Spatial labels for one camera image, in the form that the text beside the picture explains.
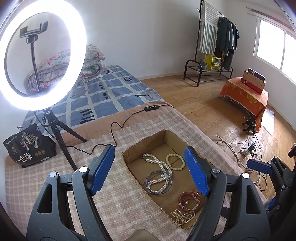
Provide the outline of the blue patterned mattress sheet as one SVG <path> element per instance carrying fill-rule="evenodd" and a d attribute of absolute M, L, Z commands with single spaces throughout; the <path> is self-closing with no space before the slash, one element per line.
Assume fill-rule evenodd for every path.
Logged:
<path fill-rule="evenodd" d="M 71 128 L 112 115 L 161 96 L 118 65 L 103 68 L 102 74 L 76 84 L 51 110 Z"/>

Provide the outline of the black clothes rack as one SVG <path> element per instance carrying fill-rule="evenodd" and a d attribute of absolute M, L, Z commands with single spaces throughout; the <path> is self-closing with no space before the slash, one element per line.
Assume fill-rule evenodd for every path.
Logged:
<path fill-rule="evenodd" d="M 207 1 L 200 1 L 195 56 L 187 60 L 183 79 L 202 82 L 232 78 L 232 61 L 240 38 L 237 26 Z"/>

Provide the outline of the black clamp on floor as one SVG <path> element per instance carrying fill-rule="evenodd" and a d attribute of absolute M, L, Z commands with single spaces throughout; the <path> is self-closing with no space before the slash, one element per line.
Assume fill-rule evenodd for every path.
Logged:
<path fill-rule="evenodd" d="M 255 121 L 253 121 L 251 116 L 246 118 L 246 121 L 242 123 L 242 125 L 246 126 L 246 128 L 243 129 L 244 132 L 253 133 L 253 134 L 257 133 Z"/>

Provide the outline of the black phone holder clamp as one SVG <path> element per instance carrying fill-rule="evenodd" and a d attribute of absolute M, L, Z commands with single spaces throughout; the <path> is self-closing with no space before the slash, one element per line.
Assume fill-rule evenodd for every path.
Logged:
<path fill-rule="evenodd" d="M 38 39 L 38 36 L 47 30 L 48 23 L 49 23 L 48 21 L 42 22 L 40 23 L 38 29 L 34 29 L 30 31 L 28 30 L 27 26 L 20 29 L 20 38 L 26 38 L 27 44 L 36 42 L 36 40 Z"/>

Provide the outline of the black tripod stand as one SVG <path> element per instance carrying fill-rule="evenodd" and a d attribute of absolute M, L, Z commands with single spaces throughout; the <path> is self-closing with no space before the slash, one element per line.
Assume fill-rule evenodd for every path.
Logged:
<path fill-rule="evenodd" d="M 61 127 L 63 130 L 65 130 L 67 133 L 69 133 L 70 135 L 74 136 L 75 138 L 81 140 L 82 142 L 87 142 L 87 140 L 85 138 L 83 138 L 81 135 L 79 135 L 77 132 L 75 132 L 73 129 L 71 129 L 69 126 L 67 126 L 65 123 L 61 122 L 53 113 L 53 111 L 50 108 L 47 109 L 43 109 L 43 120 L 45 120 L 45 122 L 41 121 L 38 118 L 37 115 L 37 111 L 34 111 L 34 115 L 37 119 L 37 121 L 41 124 L 41 126 L 46 130 L 46 132 L 51 135 L 51 133 L 46 129 L 46 127 L 50 127 L 52 130 L 52 137 L 58 142 L 64 156 L 66 157 L 68 163 L 70 164 L 70 166 L 72 167 L 72 169 L 74 171 L 76 171 L 78 168 L 76 166 L 76 164 L 74 163 L 68 149 L 67 146 L 62 138 L 61 132 L 59 127 Z"/>

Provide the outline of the yellow crate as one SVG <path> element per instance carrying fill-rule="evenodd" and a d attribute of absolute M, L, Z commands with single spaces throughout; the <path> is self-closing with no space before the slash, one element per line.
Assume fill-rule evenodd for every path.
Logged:
<path fill-rule="evenodd" d="M 206 54 L 205 56 L 205 62 L 207 65 L 207 70 L 209 71 L 218 71 L 221 66 L 222 59 L 218 58 L 214 55 Z"/>

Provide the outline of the window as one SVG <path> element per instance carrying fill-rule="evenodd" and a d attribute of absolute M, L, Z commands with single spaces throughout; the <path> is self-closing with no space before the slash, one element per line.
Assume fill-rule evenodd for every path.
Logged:
<path fill-rule="evenodd" d="M 254 56 L 295 82 L 295 37 L 278 25 L 257 18 Z"/>

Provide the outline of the dark hanging clothes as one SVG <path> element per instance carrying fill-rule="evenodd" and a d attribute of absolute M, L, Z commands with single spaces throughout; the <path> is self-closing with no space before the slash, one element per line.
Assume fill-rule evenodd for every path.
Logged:
<path fill-rule="evenodd" d="M 215 57 L 221 58 L 221 66 L 231 70 L 234 52 L 237 49 L 238 33 L 234 23 L 220 16 L 216 40 Z"/>

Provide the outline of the folded floral quilt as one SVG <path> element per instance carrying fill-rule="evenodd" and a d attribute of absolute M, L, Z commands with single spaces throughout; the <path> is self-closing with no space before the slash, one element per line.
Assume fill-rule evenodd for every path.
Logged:
<path fill-rule="evenodd" d="M 60 80 L 63 79 L 64 74 L 69 65 L 70 50 L 64 50 L 54 57 L 42 61 L 37 66 L 37 74 L 39 83 L 36 81 L 36 77 L 32 74 L 28 78 L 28 89 L 31 93 L 38 92 L 38 85 L 42 91 L 49 90 L 54 87 Z M 86 54 L 83 63 L 82 70 L 79 77 L 76 79 L 76 83 L 88 82 L 94 78 L 97 78 L 103 71 L 102 61 L 105 60 L 105 56 L 100 52 L 99 48 L 95 45 L 86 46 Z"/>

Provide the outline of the pink plaid blanket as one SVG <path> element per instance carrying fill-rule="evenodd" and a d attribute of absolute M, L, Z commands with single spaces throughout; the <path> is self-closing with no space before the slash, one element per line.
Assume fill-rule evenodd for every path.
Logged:
<path fill-rule="evenodd" d="M 70 154 L 78 166 L 85 166 L 98 156 L 105 144 L 116 145 L 115 160 L 94 202 L 113 240 L 124 240 L 139 228 L 160 240 L 185 240 L 190 231 L 178 227 L 160 210 L 129 172 L 122 153 L 147 136 L 169 130 L 185 141 L 212 165 L 230 175 L 242 169 L 196 125 L 166 102 L 159 109 L 144 111 L 137 106 L 81 125 L 76 132 L 83 143 L 63 133 Z M 21 168 L 6 158 L 6 201 L 8 213 L 17 228 L 25 233 L 34 202 L 51 171 L 71 173 L 72 168 L 61 151 L 40 164 Z"/>

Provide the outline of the black printed snack bag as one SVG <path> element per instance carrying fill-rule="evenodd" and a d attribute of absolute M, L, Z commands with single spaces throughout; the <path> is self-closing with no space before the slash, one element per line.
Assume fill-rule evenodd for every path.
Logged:
<path fill-rule="evenodd" d="M 34 123 L 3 141 L 10 158 L 23 168 L 56 156 L 56 143 Z"/>

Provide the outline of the open cardboard box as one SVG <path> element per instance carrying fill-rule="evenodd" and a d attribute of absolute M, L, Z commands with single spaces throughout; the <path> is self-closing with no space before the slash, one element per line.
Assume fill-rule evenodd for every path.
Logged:
<path fill-rule="evenodd" d="M 122 153 L 127 168 L 143 190 L 176 225 L 186 230 L 197 222 L 203 208 L 197 212 L 185 212 L 178 205 L 182 192 L 195 190 L 202 193 L 185 162 L 187 146 L 173 132 L 162 130 Z"/>

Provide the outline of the white power strip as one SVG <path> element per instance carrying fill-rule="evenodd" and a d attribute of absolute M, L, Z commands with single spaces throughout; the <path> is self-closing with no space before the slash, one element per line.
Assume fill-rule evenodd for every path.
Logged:
<path fill-rule="evenodd" d="M 246 148 L 242 148 L 241 153 L 248 156 L 256 147 L 256 142 L 249 142 Z"/>

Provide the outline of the striped white green towel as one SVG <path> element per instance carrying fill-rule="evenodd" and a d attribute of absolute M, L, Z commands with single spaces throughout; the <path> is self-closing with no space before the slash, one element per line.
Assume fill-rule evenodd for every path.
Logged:
<path fill-rule="evenodd" d="M 214 55 L 217 41 L 219 15 L 215 7 L 206 1 L 201 4 L 201 25 L 198 51 Z"/>

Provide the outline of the orange floral cloth table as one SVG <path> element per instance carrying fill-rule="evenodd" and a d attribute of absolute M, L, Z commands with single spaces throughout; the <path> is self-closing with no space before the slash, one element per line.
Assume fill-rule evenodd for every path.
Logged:
<path fill-rule="evenodd" d="M 245 108 L 255 118 L 256 131 L 261 129 L 262 117 L 267 107 L 268 92 L 263 90 L 261 94 L 241 82 L 241 77 L 227 80 L 219 94 L 221 97 L 229 97 L 232 101 Z"/>

